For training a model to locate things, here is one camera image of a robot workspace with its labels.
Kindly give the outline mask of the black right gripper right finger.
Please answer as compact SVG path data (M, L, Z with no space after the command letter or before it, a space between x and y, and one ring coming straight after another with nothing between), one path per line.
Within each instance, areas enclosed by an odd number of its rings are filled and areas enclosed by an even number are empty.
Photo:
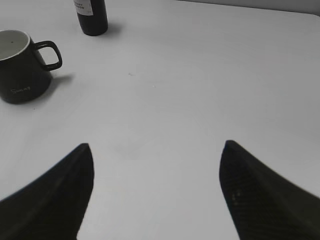
M219 183L241 240L318 240L320 199L234 140L225 142Z

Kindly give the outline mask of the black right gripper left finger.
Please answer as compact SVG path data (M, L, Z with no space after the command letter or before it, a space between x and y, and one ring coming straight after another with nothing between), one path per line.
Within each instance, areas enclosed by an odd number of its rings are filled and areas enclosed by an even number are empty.
M0 238L77 239L94 177L90 146L81 143L47 172L0 201Z

